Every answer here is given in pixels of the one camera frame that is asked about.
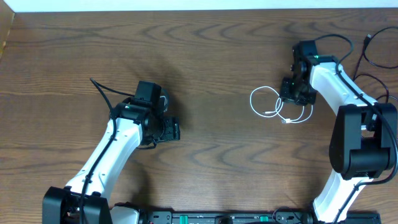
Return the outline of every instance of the wooden table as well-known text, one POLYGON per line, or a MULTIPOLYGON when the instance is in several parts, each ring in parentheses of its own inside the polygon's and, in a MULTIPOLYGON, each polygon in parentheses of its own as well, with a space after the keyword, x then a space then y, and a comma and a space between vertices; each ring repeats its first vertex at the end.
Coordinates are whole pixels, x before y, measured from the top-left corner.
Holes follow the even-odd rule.
MULTIPOLYGON (((356 44, 343 63, 352 74, 364 37, 397 23, 398 9, 18 14, 0 64, 0 223, 41 222, 44 193, 63 187, 102 138, 108 109, 89 77, 127 92, 139 80, 156 82, 169 91, 170 114, 181 121, 181 141, 129 158, 109 204, 306 207, 331 172, 335 115, 318 96, 305 123, 263 119, 250 109, 250 92, 279 89, 291 76, 292 46, 328 33, 356 44)), ((372 55, 396 59, 396 38, 380 36, 372 55)), ((348 45, 329 39, 318 49, 342 57, 348 45)), ((397 70, 363 62, 360 71, 398 93, 397 70)), ((372 96, 384 93, 367 78, 358 85, 372 96)), ((114 105, 123 99, 108 96, 114 105)), ((262 91, 254 104, 271 110, 275 99, 262 91)), ((300 112, 288 105, 283 114, 300 112)), ((376 210, 383 223, 395 223, 397 194, 396 180, 367 187, 351 209, 376 210)))

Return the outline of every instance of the dark wooden surface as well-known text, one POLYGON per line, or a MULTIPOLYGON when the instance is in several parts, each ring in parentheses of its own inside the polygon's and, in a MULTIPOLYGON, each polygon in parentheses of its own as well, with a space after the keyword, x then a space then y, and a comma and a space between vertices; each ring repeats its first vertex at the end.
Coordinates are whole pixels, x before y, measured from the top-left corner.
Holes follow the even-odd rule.
MULTIPOLYGON (((398 9, 89 12, 18 14, 0 63, 0 223, 39 223, 44 193, 63 187, 102 137, 108 109, 89 77, 121 91, 139 80, 171 94, 182 140, 129 158, 110 204, 130 201, 175 210, 274 210, 306 207, 331 172, 335 115, 318 97, 311 119, 283 125, 249 106, 258 86, 279 89, 290 76, 292 46, 328 33, 356 44, 398 23, 398 9)), ((372 55, 396 60, 397 36, 383 35, 372 55)), ((321 54, 348 45, 323 40, 321 54)), ((363 63, 398 93, 397 71, 363 63)), ((383 93, 367 78, 358 85, 383 93)), ((116 104, 122 97, 108 94, 116 104)), ((274 106, 263 91, 258 110, 274 106)), ((300 108, 286 106, 292 118, 300 108)), ((398 181, 367 187, 353 210, 377 210, 396 223, 398 181)))

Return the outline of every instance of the white wall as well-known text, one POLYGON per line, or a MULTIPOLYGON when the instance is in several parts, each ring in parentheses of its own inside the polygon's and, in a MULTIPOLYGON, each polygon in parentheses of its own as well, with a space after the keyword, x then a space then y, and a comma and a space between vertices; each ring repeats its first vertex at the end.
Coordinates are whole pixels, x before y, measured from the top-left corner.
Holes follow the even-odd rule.
POLYGON ((14 12, 398 7, 398 0, 5 0, 14 12))

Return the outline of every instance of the black bracket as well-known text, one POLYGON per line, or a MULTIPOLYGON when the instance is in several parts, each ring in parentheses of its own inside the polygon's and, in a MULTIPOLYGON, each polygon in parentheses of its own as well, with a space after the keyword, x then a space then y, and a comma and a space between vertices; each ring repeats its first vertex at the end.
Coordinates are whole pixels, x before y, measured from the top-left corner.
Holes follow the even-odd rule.
MULTIPOLYGON (((76 217, 70 217, 68 213, 76 212, 75 207, 78 207, 79 199, 80 194, 71 193, 68 187, 50 187, 43 198, 42 223, 61 224, 78 220, 76 217)), ((86 223, 112 224, 106 198, 90 195, 84 200, 86 223)))
POLYGON ((300 41, 293 46, 294 64, 291 66, 292 78, 285 77, 280 87, 280 98, 284 103, 300 106, 314 104, 317 91, 310 85, 310 75, 313 66, 323 62, 337 62, 331 55, 318 55, 314 40, 300 41))
POLYGON ((136 95, 126 98, 114 108, 119 118, 131 119, 142 125, 141 149, 154 149, 157 143, 180 140, 180 123, 177 117, 164 116, 170 99, 168 94, 160 97, 162 87, 155 83, 140 81, 136 95))
MULTIPOLYGON (((394 135, 397 134, 397 109, 390 103, 376 103, 394 135)), ((386 126, 368 106, 340 106, 329 147, 333 169, 345 180, 353 177, 377 178, 394 166, 395 153, 386 126), (374 131, 373 137, 361 136, 361 127, 374 131)))

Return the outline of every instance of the white cable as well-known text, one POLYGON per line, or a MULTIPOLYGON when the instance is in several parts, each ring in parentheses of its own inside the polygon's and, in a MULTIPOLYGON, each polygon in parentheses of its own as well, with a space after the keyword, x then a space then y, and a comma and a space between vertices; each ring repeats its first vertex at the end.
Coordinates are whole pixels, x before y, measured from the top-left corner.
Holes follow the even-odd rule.
POLYGON ((252 98, 253 93, 254 93, 255 91, 257 91, 257 90, 259 90, 259 89, 262 89, 262 88, 271 89, 272 91, 274 91, 274 92, 276 93, 276 95, 279 96, 279 93, 278 93, 276 90, 274 90, 273 88, 269 87, 269 86, 261 86, 261 87, 259 87, 259 88, 256 88, 256 89, 253 90, 253 91, 251 92, 251 94, 250 94, 250 106, 251 106, 251 109, 252 109, 257 115, 259 115, 259 116, 262 116, 262 117, 264 117, 264 118, 273 118, 273 117, 275 117, 275 116, 282 110, 282 107, 283 107, 283 105, 284 105, 284 102, 282 102, 282 103, 280 104, 280 108, 275 108, 275 111, 266 111, 266 112, 264 112, 265 114, 276 113, 276 114, 274 114, 274 115, 266 116, 266 115, 263 115, 263 114, 258 113, 258 112, 253 108, 253 104, 251 103, 251 98, 252 98))
POLYGON ((304 122, 304 121, 310 119, 310 117, 311 117, 311 115, 312 115, 312 112, 313 112, 313 105, 311 105, 311 112, 310 112, 310 115, 309 115, 307 118, 305 118, 305 119, 299 121, 299 119, 300 119, 300 118, 303 116, 303 114, 304 114, 304 109, 305 109, 305 107, 303 106, 303 110, 302 110, 302 112, 301 112, 301 115, 300 115, 297 119, 284 118, 282 115, 280 115, 280 111, 282 111, 283 105, 284 105, 284 102, 283 102, 282 99, 279 97, 278 92, 277 92, 276 90, 274 90, 272 87, 269 87, 269 86, 261 86, 261 87, 259 87, 259 88, 256 88, 255 90, 253 90, 253 91, 251 92, 251 94, 250 94, 250 106, 251 106, 251 109, 252 109, 257 115, 262 116, 262 117, 264 117, 264 118, 273 118, 273 117, 275 117, 276 115, 278 115, 280 118, 282 118, 282 122, 283 122, 284 124, 289 124, 289 123, 297 124, 297 123, 304 122), (272 114, 272 113, 275 113, 275 114, 273 114, 273 115, 271 115, 271 116, 266 116, 266 115, 260 114, 260 113, 258 113, 258 112, 253 108, 252 101, 251 101, 252 96, 253 96, 253 93, 254 93, 255 91, 261 89, 261 88, 268 88, 268 89, 271 89, 271 90, 274 91, 274 93, 278 96, 278 99, 276 100, 276 103, 275 103, 275 110, 274 110, 274 111, 265 111, 265 112, 264 112, 265 114, 272 114))

